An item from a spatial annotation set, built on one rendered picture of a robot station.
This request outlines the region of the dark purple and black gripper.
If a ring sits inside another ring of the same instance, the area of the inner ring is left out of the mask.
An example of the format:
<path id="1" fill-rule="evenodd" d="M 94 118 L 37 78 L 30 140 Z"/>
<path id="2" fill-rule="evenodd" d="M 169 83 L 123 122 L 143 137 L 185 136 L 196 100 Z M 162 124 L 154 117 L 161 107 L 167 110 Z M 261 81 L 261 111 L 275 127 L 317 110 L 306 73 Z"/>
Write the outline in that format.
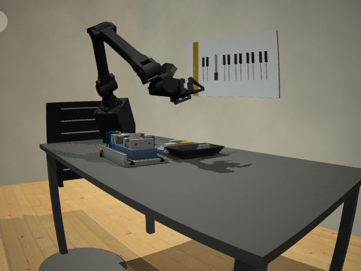
<path id="1" fill-rule="evenodd" d="M 188 89 L 184 88 L 184 83 L 185 83 L 185 79 L 181 78 L 180 80 L 180 87 L 176 87 L 176 90 L 171 92 L 171 93 L 167 93 L 165 94 L 163 97 L 170 97 L 170 101 L 174 102 L 174 104 L 178 104 L 181 103 L 183 101 L 189 100 L 191 99 L 191 95 L 204 91 L 204 87 L 202 85 L 200 85 L 194 78 L 189 77 L 188 78 Z M 193 84 L 197 85 L 198 87 L 200 87 L 201 89 L 193 89 Z M 185 98 L 187 96 L 187 98 Z M 179 98 L 181 100 L 179 100 Z"/>

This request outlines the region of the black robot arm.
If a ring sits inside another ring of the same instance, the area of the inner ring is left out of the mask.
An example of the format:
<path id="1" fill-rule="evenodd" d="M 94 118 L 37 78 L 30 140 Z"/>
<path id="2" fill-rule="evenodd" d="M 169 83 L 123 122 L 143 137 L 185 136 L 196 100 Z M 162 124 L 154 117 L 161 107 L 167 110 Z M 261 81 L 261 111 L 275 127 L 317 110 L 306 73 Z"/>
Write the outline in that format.
<path id="1" fill-rule="evenodd" d="M 113 94 L 118 85 L 115 76 L 108 70 L 104 42 L 131 65 L 143 85 L 150 82 L 147 88 L 150 95 L 164 96 L 175 91 L 176 87 L 180 87 L 179 79 L 173 78 L 178 68 L 170 63 L 161 66 L 152 58 L 137 51 L 116 32 L 116 26 L 111 22 L 103 22 L 87 29 L 92 39 L 98 69 L 96 90 L 102 97 L 102 104 L 99 105 L 102 111 L 108 112 L 122 104 L 122 100 Z M 154 79 L 148 80 L 150 78 Z"/>

